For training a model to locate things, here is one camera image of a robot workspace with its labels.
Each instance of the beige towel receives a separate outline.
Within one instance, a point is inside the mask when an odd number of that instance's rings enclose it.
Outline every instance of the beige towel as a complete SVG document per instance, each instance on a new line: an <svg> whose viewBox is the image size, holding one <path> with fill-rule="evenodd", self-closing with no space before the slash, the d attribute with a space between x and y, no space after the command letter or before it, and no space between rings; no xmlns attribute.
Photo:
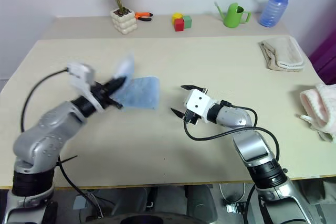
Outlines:
<svg viewBox="0 0 336 224"><path fill-rule="evenodd" d="M259 46L261 48L261 51L263 52L262 54L264 55L265 60L267 61L267 65L269 69L276 70L276 71L289 71L289 72L301 71L300 69L286 69L286 68L279 67L275 62L274 54L267 47L264 46L264 43L260 42Z"/></svg>
<svg viewBox="0 0 336 224"><path fill-rule="evenodd" d="M301 71L305 53L291 36L276 37L259 43L268 68L277 71Z"/></svg>

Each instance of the black cable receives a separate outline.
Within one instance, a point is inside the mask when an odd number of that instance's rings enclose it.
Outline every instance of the black cable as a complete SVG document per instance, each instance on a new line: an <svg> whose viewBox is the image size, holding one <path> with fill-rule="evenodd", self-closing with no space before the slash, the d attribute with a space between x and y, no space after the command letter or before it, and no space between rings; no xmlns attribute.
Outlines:
<svg viewBox="0 0 336 224"><path fill-rule="evenodd" d="M248 221L247 221L248 206L250 204L251 197L252 197L252 194L253 194L255 188L256 188L256 185L254 184L252 186L250 192L248 193L248 196L247 196L247 199L246 199L245 212L243 214L244 224L248 224Z"/></svg>
<svg viewBox="0 0 336 224"><path fill-rule="evenodd" d="M23 108L22 108L22 112L21 112L21 120L20 120L20 129L21 129L21 132L24 132L25 131L25 115L26 115L26 110L27 110L27 106L28 106L28 102L30 101L34 91L38 88L38 86L40 86L45 80L49 79L50 77L53 77L55 75L58 75L60 73L64 73L64 72L67 72L68 69L63 69L63 70L60 70L60 71L57 71L55 73L52 73L48 76L45 76L42 80L40 80L38 83L36 83L34 85L34 87L32 88L32 90L30 91L29 95L27 96L26 98L26 101L23 105Z"/></svg>
<svg viewBox="0 0 336 224"><path fill-rule="evenodd" d="M110 201L110 200L108 200L108 199L104 199L104 198L102 198L102 197L98 197L97 195L95 195L95 197L96 197L97 199L100 199L100 200L103 200L103 201L109 202L109 203L111 203L112 205L114 205L114 206L115 206L115 203L114 203L114 202L112 202L112 201Z"/></svg>
<svg viewBox="0 0 336 224"><path fill-rule="evenodd" d="M81 212L81 210L82 210L82 209L79 210L79 214L78 214L78 215L79 215L79 216L78 216L78 218L79 218L79 223L82 223L82 218L81 218L81 216L80 216L80 212Z"/></svg>
<svg viewBox="0 0 336 224"><path fill-rule="evenodd" d="M61 170L63 177L66 179L66 181L70 184L70 186L72 186L81 196L84 197L84 199L86 199L88 201L88 203L90 203L90 205L96 210L96 214L97 216L99 216L99 208L97 207L97 205L85 194L83 193L83 191L81 189L79 189L72 181L71 179L68 177L68 175L66 174L66 172L64 171L63 168L63 164L61 163L61 159L58 156L58 162L59 162L59 169Z"/></svg>
<svg viewBox="0 0 336 224"><path fill-rule="evenodd" d="M258 195L259 209L260 209L261 215L263 216L262 218L264 220L264 223L274 224L271 219L271 216L269 215L265 202L263 204L262 201L263 201L263 197L261 195Z"/></svg>
<svg viewBox="0 0 336 224"><path fill-rule="evenodd" d="M275 143L275 147L276 147L276 160L279 161L279 157L280 157L280 147L279 147L279 143L277 138L273 135L273 133L271 133L269 130L264 129L264 128L260 128L260 127L242 127L242 128L238 128L238 129L234 129L234 130L230 130L227 132L223 132L214 136L208 136L208 137L194 137L191 136L188 129L187 129L187 120L184 121L183 123L183 127L184 127L184 131L187 134L188 137L190 137L192 140L195 141L208 141L208 140L212 140L212 139L216 139L222 136L226 136L226 135L230 135L239 131L246 131L246 130L257 130L257 131L263 131L265 133L267 133L268 135L270 135Z"/></svg>
<svg viewBox="0 0 336 224"><path fill-rule="evenodd" d="M34 91L47 79L53 77L53 76L56 76L60 73L64 73L64 72L67 72L68 69L63 69L63 70L60 70L60 71L57 71L57 72L54 72L54 73L51 73L49 74L48 76L45 76L42 80L40 80L38 83L36 83L34 85L34 87L32 88L32 90L30 91L29 95L27 96L26 98L26 101L24 103L24 106L22 108L22 112L21 112L21 118L20 118L20 130L21 132L24 132L25 131L25 115L26 115L26 110L27 110L27 106L28 106L28 103L34 93ZM64 171L64 168L62 166L62 161L60 159L60 157L58 156L58 162L59 162L59 168L64 176L64 178L66 179L66 181L81 195L83 196L89 203L90 205L96 210L97 212L97 216L99 216L99 209L98 207L94 204L94 202L88 197L86 196L71 180L70 178L67 176L67 174L65 173Z"/></svg>
<svg viewBox="0 0 336 224"><path fill-rule="evenodd" d="M279 161L279 158L280 158L279 142L278 142L277 138L274 136L274 134L271 133L269 130L261 128L261 127L256 127L257 122L258 122L257 112L254 111L253 109L250 109L250 108L247 108L247 107L240 107L240 106L234 106L234 105L230 105L230 106L234 107L234 108L240 108L240 109L251 111L255 115L254 126L253 127L242 127L242 128L230 130L230 131L227 131L227 132L224 132L224 133L221 133L221 134L217 134L217 135L214 135L214 136L209 136L209 137L193 137L193 136L190 135L190 133L189 133L189 131L187 129L187 121L188 120L185 120L184 124L183 124L185 133L192 140L195 140L195 141L208 141L208 140L216 139L216 138L219 138L219 137L223 137L223 136L226 136L226 135L230 135L230 134L233 134L233 133L236 133L236 132L240 132L240 131L245 131L245 130L263 131L263 132L267 133L268 135L270 135L272 137L272 139L273 139L273 141L275 143L275 147L276 147L276 160ZM251 197L252 197L252 194L253 194L253 192L255 190L255 187L256 187L256 185L253 185L253 187L251 188L251 190L250 190L250 192L248 194L247 200L246 200L245 213L243 215L244 224L248 224L248 220L247 220L248 206L249 206L249 203L251 201Z"/></svg>
<svg viewBox="0 0 336 224"><path fill-rule="evenodd" d="M257 115L257 112L251 108L248 108L248 107L240 107L240 106L234 106L234 105L231 105L232 108L239 108L239 109L243 109L243 110L248 110L248 111L251 111L254 115L254 124L253 124L253 127L256 127L257 126L257 123L258 123L258 115Z"/></svg>
<svg viewBox="0 0 336 224"><path fill-rule="evenodd" d="M304 219L292 219L292 220L286 220L281 224L287 224L287 223L291 223L291 222L294 222L294 221L301 221L301 222L307 223L306 220L304 220Z"/></svg>

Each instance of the green watering can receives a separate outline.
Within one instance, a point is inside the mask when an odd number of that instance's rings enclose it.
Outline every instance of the green watering can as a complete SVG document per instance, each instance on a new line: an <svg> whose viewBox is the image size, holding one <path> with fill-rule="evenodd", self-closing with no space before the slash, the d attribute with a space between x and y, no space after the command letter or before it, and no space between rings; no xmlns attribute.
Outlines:
<svg viewBox="0 0 336 224"><path fill-rule="evenodd" d="M229 9L227 10L226 17L223 14L221 8L215 2L215 5L217 6L217 9L219 11L219 14L222 17L223 23L225 26L230 28L235 28L239 26L239 24L247 23L250 20L251 12L245 12L244 8L238 5L238 3L232 3L229 6ZM247 13L246 20L242 20L243 13Z"/></svg>

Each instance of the red block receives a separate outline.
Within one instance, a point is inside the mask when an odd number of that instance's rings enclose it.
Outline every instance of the red block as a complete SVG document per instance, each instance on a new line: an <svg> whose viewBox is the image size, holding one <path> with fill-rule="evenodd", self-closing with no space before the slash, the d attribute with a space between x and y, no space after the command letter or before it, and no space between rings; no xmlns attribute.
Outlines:
<svg viewBox="0 0 336 224"><path fill-rule="evenodd" d="M174 22L175 31L184 30L184 20L182 18L177 18Z"/></svg>

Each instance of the yellow block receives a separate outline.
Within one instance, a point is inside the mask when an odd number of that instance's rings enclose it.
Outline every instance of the yellow block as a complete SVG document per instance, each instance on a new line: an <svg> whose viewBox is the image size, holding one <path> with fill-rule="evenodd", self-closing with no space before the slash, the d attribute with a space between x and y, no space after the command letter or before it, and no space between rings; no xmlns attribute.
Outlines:
<svg viewBox="0 0 336 224"><path fill-rule="evenodd" d="M183 17L183 15L181 13L174 13L174 15L173 15L173 25L174 25L174 22L175 22L176 19L182 18L182 17Z"/></svg>

